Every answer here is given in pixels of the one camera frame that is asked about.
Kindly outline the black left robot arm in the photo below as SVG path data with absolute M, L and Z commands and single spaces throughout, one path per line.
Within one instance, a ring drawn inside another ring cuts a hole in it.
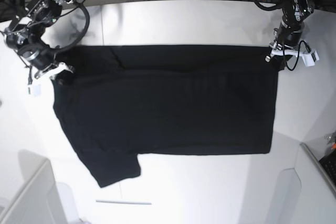
M 308 56 L 313 61 L 317 60 L 317 55 L 301 38 L 304 20 L 314 11 L 309 0 L 279 0 L 269 7 L 261 4 L 259 0 L 252 1 L 264 11 L 282 10 L 281 23 L 274 30 L 275 38 L 269 45 L 271 53 L 266 56 L 266 61 L 276 61 L 283 69 L 294 71 L 300 58 L 305 60 Z

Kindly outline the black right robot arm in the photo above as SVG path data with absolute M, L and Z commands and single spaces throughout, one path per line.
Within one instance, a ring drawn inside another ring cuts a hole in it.
M 52 48 L 42 40 L 46 28 L 63 17 L 64 4 L 73 4 L 82 10 L 85 25 L 78 37 L 65 47 Z M 35 74 L 28 75 L 28 83 L 43 77 L 64 80 L 74 74 L 75 69 L 57 60 L 57 55 L 70 50 L 80 42 L 90 24 L 90 15 L 83 2 L 79 0 L 31 0 L 20 8 L 10 25 L 2 31 L 5 45 L 15 51 L 27 68 L 35 68 Z

